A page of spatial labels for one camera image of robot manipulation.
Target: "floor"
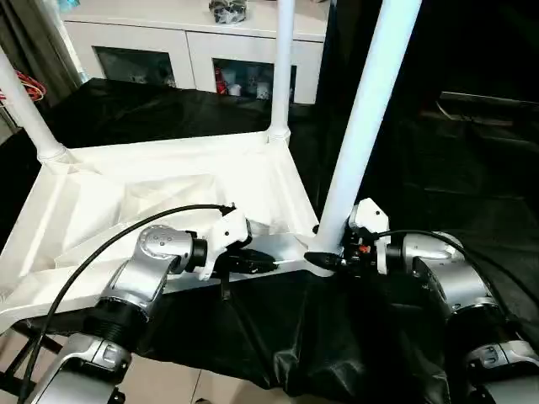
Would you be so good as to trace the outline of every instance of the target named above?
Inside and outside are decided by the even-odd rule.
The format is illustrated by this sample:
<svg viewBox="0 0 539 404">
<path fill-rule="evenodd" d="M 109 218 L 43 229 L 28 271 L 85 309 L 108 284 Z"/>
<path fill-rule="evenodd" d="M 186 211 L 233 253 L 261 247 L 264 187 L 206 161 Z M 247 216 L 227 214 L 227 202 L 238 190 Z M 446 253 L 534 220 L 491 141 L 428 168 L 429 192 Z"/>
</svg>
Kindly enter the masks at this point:
<svg viewBox="0 0 539 404">
<path fill-rule="evenodd" d="M 55 337 L 64 343 L 64 337 Z M 16 332 L 6 332 L 0 336 L 0 370 L 4 371 L 17 352 L 24 346 L 26 338 Z M 38 380 L 54 354 L 42 350 L 34 372 Z M 24 367 L 16 374 L 22 377 Z M 211 404 L 331 404 L 314 396 L 290 398 L 281 389 L 270 391 L 260 389 L 253 383 L 217 375 L 206 370 L 192 369 L 170 363 L 160 363 L 134 356 L 133 363 L 120 385 L 127 404 L 149 403 L 195 403 L 206 399 Z M 15 404 L 17 398 L 0 391 L 0 404 Z"/>
</svg>

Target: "white plastic part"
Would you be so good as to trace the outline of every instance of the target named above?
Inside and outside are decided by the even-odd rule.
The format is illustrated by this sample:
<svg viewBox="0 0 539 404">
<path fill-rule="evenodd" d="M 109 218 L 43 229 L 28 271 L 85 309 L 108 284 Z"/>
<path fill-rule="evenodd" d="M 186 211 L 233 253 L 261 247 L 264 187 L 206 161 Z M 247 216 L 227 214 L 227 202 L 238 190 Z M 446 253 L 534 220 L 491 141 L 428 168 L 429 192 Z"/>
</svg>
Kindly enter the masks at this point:
<svg viewBox="0 0 539 404">
<path fill-rule="evenodd" d="M 71 149 L 77 163 L 43 167 L 0 255 L 0 333 L 43 316 L 69 274 L 103 242 L 159 211 L 192 204 L 234 203 L 268 250 L 286 250 L 276 272 L 305 269 L 318 223 L 285 142 L 265 133 L 196 137 Z M 221 219 L 213 210 L 164 217 L 155 224 L 197 231 Z M 122 238 L 75 282 L 59 311 L 95 304 L 110 276 L 131 256 L 139 231 Z M 289 247 L 283 247 L 287 236 Z M 256 275 L 232 274 L 231 281 Z M 198 274 L 171 275 L 165 292 L 205 287 Z"/>
<path fill-rule="evenodd" d="M 389 230 L 389 217 L 371 198 L 362 199 L 354 206 L 348 219 L 350 229 L 357 231 L 365 227 L 371 233 Z"/>
<path fill-rule="evenodd" d="M 208 242 L 205 266 L 195 269 L 195 272 L 199 274 L 199 280 L 208 280 L 211 277 L 216 260 L 227 250 L 228 246 L 234 242 L 245 242 L 248 237 L 247 219 L 239 209 L 214 223 L 204 237 Z"/>
<path fill-rule="evenodd" d="M 346 221 L 414 29 L 421 0 L 384 0 L 355 95 L 318 233 L 309 249 L 339 253 Z"/>
<path fill-rule="evenodd" d="M 63 157 L 66 148 L 52 135 L 51 130 L 19 81 L 1 46 L 0 90 L 6 96 L 5 104 L 8 104 L 15 111 L 18 122 L 24 126 L 26 133 L 34 143 L 38 158 L 44 162 Z"/>
<path fill-rule="evenodd" d="M 348 226 L 353 231 L 358 231 L 363 227 L 370 233 L 381 233 L 389 230 L 389 218 L 374 200 L 367 198 L 354 206 L 348 219 Z M 386 245 L 390 242 L 391 237 L 381 237 L 375 241 L 376 268 L 380 274 L 384 275 L 387 275 Z"/>
<path fill-rule="evenodd" d="M 277 55 L 273 76 L 271 124 L 266 133 L 268 141 L 287 141 L 288 109 L 290 104 L 290 77 L 292 69 L 292 37 L 294 35 L 294 10 L 296 0 L 279 0 L 277 28 Z"/>
</svg>

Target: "black fabric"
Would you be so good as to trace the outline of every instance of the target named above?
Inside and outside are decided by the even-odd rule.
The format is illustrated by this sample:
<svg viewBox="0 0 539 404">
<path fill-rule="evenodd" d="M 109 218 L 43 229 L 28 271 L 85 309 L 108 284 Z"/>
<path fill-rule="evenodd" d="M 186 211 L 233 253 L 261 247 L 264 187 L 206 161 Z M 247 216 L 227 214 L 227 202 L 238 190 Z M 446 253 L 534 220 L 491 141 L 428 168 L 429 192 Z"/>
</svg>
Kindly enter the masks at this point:
<svg viewBox="0 0 539 404">
<path fill-rule="evenodd" d="M 537 140 L 533 125 L 500 130 L 388 112 L 360 197 L 371 196 L 392 228 L 446 230 L 487 253 L 539 295 Z M 68 147 L 263 130 L 264 101 L 92 80 L 48 121 Z M 291 110 L 291 153 L 320 212 L 346 114 Z M 0 147 L 11 197 L 2 241 L 39 170 L 22 133 Z M 539 312 L 495 268 L 485 270 L 523 331 L 539 346 Z M 282 274 L 167 295 L 138 353 L 341 401 L 447 402 L 443 325 L 413 279 Z M 84 311 L 58 315 L 53 332 L 80 329 Z M 34 327 L 40 324 L 34 321 Z"/>
</svg>

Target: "cable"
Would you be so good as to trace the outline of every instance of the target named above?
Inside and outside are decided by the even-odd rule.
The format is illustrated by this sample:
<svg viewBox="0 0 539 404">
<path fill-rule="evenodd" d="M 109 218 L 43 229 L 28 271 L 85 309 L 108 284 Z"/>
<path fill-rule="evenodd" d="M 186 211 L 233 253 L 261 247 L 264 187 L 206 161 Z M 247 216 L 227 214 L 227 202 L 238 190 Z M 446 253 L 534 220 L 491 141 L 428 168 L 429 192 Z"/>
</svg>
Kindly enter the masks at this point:
<svg viewBox="0 0 539 404">
<path fill-rule="evenodd" d="M 97 250 L 95 250 L 86 260 L 80 264 L 80 266 L 77 268 L 75 272 L 69 277 L 67 282 L 61 287 L 60 292 L 58 292 L 58 295 L 54 299 L 54 301 L 51 304 L 51 308 L 49 309 L 49 312 L 47 313 L 47 317 L 45 321 L 43 322 L 43 325 L 41 326 L 40 335 L 37 337 L 35 341 L 34 348 L 32 349 L 32 354 L 29 357 L 28 364 L 26 365 L 26 371 L 24 372 L 24 378 L 20 389 L 19 399 L 17 400 L 17 404 L 23 404 L 24 400 L 26 400 L 26 396 L 28 393 L 29 385 L 32 379 L 32 372 L 34 371 L 35 363 L 37 362 L 37 358 L 40 354 L 41 349 L 41 342 L 43 341 L 43 338 L 46 335 L 47 328 L 51 324 L 52 317 L 54 316 L 56 309 L 61 303 L 61 300 L 71 287 L 71 285 L 75 282 L 75 280 L 78 278 L 78 276 L 86 269 L 86 267 L 92 263 L 92 261 L 98 257 L 100 253 L 102 253 L 105 249 L 110 247 L 112 244 L 120 240 L 123 236 L 131 233 L 132 231 L 138 229 L 139 227 L 142 227 L 152 221 L 155 221 L 156 219 L 160 219 L 161 217 L 172 215 L 174 213 L 179 212 L 185 212 L 187 210 L 205 210 L 205 209 L 215 209 L 219 210 L 223 215 L 226 213 L 229 213 L 230 211 L 234 210 L 235 208 L 231 208 L 224 205 L 188 205 L 188 206 L 180 206 L 178 208 L 173 208 L 169 210 L 164 210 L 163 212 L 159 212 L 156 215 L 152 215 L 150 217 L 147 217 L 146 219 L 142 221 L 138 221 L 134 225 L 131 225 L 127 227 L 126 229 L 120 231 L 115 236 L 111 237 L 107 242 L 101 245 Z"/>
<path fill-rule="evenodd" d="M 479 276 L 483 280 L 483 282 L 487 285 L 490 292 L 493 294 L 494 299 L 496 300 L 496 303 L 500 306 L 502 309 L 502 312 L 507 316 L 511 316 L 511 311 L 509 310 L 509 307 L 504 303 L 504 300 L 502 299 L 502 295 L 499 293 L 498 289 L 489 281 L 488 276 L 484 273 L 481 266 L 478 264 L 478 262 L 475 260 L 475 258 L 472 256 L 472 254 L 464 247 L 460 246 L 458 243 L 451 240 L 449 237 L 443 236 L 438 233 L 434 233 L 433 231 L 426 231 L 426 230 L 390 230 L 390 231 L 383 231 L 381 233 L 374 233 L 373 236 L 375 237 L 375 240 L 378 240 L 379 238 L 386 237 L 386 236 L 396 236 L 401 234 L 420 234 L 423 236 L 429 236 L 436 238 L 438 240 L 443 241 L 445 244 L 448 244 L 455 248 L 462 256 L 474 267 L 474 269 L 478 272 Z M 496 264 L 496 267 L 499 269 L 499 267 L 502 267 L 500 264 Z M 510 274 L 509 270 L 504 268 L 502 271 L 504 274 L 508 275 Z M 511 280 L 515 281 L 515 276 L 508 275 Z M 516 282 L 519 286 L 521 285 L 521 282 L 517 280 Z M 531 298 L 534 302 L 536 301 L 536 297 L 528 290 L 525 286 L 522 288 L 522 291 Z"/>
<path fill-rule="evenodd" d="M 440 112 L 449 120 L 457 120 L 453 115 L 449 114 L 445 109 L 441 108 L 440 103 L 438 100 L 436 100 L 436 106 L 440 110 Z"/>
</svg>

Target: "silver robotic arm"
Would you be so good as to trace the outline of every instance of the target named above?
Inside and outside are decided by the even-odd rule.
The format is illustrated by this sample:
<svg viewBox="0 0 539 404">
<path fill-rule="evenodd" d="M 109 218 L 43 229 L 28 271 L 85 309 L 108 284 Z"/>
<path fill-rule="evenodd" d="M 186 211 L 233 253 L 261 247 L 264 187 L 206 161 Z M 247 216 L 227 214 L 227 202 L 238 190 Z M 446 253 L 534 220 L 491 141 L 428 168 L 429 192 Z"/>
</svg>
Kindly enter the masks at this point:
<svg viewBox="0 0 539 404">
<path fill-rule="evenodd" d="M 362 276 L 372 271 L 405 273 L 423 281 L 446 320 L 446 340 L 466 375 L 467 402 L 539 402 L 539 356 L 512 327 L 499 301 L 476 269 L 447 242 L 411 231 L 397 242 L 374 237 L 389 228 L 371 199 L 352 211 L 341 255 L 308 252 L 324 269 Z M 437 233 L 462 247 L 450 235 Z"/>
<path fill-rule="evenodd" d="M 168 226 L 144 229 L 132 257 L 118 268 L 90 311 L 83 332 L 69 337 L 26 402 L 123 403 L 125 396 L 116 386 L 152 318 L 167 275 L 188 271 L 207 279 L 227 246 L 250 237 L 241 214 L 232 212 L 225 217 L 207 239 Z M 224 229 L 222 223 L 233 226 Z"/>
</svg>

